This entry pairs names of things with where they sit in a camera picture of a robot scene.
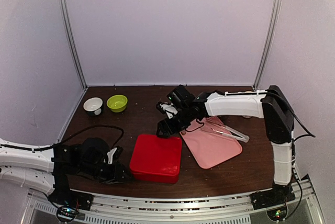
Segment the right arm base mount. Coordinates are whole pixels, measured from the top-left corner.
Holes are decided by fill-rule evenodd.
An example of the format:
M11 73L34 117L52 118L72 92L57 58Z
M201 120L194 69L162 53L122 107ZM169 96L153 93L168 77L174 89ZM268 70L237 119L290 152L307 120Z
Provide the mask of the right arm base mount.
M278 205L284 205L285 203L295 200L294 193L288 193L288 195L283 195L276 193L273 190L268 191L258 191L250 195L251 203L254 210L262 208L271 208Z

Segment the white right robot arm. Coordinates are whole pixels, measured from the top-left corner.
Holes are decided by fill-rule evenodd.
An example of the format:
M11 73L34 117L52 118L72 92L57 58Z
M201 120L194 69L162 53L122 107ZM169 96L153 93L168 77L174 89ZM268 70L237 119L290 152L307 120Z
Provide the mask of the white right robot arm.
M166 115L157 124L156 134L161 138L189 130L192 122L204 125L206 119L249 117L262 121L274 159L274 188L269 191L268 198L279 204L288 196L294 165L296 119L278 86L250 92L214 90L194 95L186 86L179 85L167 95L167 99L166 103L157 103L157 109Z

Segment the green plastic bowl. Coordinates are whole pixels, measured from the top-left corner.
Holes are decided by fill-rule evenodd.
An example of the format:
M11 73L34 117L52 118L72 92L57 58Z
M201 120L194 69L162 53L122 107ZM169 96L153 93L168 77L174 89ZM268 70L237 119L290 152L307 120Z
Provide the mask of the green plastic bowl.
M110 97L106 105L114 113L123 112L127 108L128 98L125 95L114 95Z

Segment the aluminium frame post right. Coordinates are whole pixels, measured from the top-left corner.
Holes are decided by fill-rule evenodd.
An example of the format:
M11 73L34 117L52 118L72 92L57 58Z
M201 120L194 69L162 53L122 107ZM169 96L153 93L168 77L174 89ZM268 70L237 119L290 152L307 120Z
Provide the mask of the aluminium frame post right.
M282 0L273 0L270 22L265 38L264 47L262 50L260 64L256 73L256 77L254 79L253 89L260 88L261 79L264 74L266 63L270 55L271 46L274 39L276 24L278 22L278 18L280 15L281 6L282 6Z

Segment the aluminium frame post left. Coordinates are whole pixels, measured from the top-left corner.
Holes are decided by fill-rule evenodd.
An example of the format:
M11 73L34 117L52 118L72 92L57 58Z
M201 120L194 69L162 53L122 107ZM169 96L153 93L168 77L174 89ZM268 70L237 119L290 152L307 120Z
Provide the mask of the aluminium frame post left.
M64 23L65 35L68 41L71 57L74 62L74 67L78 75L82 89L87 89L87 83L84 77L84 73L83 73L81 63L79 60L79 56L77 53L77 48L75 45L74 34L72 31L72 27L71 27L68 6L66 3L66 0L59 0L59 3L60 3L60 10L62 14L63 23Z

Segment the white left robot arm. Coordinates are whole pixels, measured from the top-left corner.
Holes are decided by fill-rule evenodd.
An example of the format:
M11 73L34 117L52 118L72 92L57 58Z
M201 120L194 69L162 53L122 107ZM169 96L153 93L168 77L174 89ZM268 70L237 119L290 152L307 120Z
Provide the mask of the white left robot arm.
M81 144L26 145L1 140L1 165L25 171L22 184L54 194L64 205L75 201L68 175L90 176L105 185L133 180L129 169L119 162L122 147L110 147L101 138L87 138Z

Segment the red tin lid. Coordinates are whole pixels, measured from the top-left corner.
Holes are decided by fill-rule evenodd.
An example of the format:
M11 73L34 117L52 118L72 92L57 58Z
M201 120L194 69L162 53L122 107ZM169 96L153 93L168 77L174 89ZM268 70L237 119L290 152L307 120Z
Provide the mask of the red tin lid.
M180 172L182 139L159 138L155 135L138 136L129 168L133 174L177 177Z

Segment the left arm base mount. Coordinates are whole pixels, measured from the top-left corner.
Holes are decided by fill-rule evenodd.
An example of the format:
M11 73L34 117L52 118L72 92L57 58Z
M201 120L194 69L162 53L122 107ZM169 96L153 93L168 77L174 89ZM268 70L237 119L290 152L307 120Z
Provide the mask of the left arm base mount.
M73 190L55 189L48 198L51 202L76 208L79 210L90 210L94 196Z

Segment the red tin box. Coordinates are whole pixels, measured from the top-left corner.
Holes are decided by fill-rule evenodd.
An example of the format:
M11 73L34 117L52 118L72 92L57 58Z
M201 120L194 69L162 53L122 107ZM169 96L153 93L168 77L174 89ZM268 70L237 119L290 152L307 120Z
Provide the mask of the red tin box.
M164 183L164 184L175 184L179 179L179 174L152 174L152 173L139 173L131 172L135 179L140 181Z

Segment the white ceramic bowl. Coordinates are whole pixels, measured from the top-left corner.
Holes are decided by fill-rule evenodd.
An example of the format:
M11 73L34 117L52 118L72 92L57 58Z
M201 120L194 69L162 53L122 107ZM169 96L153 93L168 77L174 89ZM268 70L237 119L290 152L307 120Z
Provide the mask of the white ceramic bowl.
M84 102L83 109L89 117L97 117L103 113L103 100L99 97L89 98Z

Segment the aluminium frame post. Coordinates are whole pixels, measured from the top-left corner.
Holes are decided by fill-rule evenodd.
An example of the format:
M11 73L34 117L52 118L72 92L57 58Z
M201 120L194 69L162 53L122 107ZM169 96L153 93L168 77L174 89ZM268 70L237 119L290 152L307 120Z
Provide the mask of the aluminium frame post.
M270 22L265 38L264 47L262 50L260 64L256 73L256 77L254 79L253 89L260 88L261 79L264 74L266 63L270 55L271 46L274 39L276 24L278 22L278 18L280 15L281 6L282 6L282 0L273 0Z
M60 3L60 10L62 14L63 23L64 23L65 35L68 41L71 57L74 62L74 67L78 75L82 89L87 89L87 83L84 77L84 73L83 73L81 63L79 60L79 56L77 53L77 48L75 45L74 34L72 31L72 27L71 27L68 6L66 3L66 0L59 0L59 3Z

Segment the aluminium front rail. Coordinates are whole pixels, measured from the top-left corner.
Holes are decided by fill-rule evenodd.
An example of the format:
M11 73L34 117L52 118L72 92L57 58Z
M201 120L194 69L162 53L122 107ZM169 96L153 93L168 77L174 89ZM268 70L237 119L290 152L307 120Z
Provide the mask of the aluminium front rail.
M298 205L302 188L302 200ZM292 183L295 199L272 208L254 208L250 193L201 198L136 198L93 195L90 210L70 223L326 223L314 187L309 179ZM270 219L270 211L288 208L291 215L283 222ZM30 189L19 223L62 223L56 208L38 191Z

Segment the pink plastic tray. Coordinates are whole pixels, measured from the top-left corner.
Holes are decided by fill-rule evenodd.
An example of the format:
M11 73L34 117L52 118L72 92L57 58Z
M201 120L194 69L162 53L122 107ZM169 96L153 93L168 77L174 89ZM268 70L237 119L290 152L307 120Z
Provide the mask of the pink plastic tray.
M197 164L203 169L210 169L238 156L242 146L241 141L202 131L205 119L192 121L180 134Z

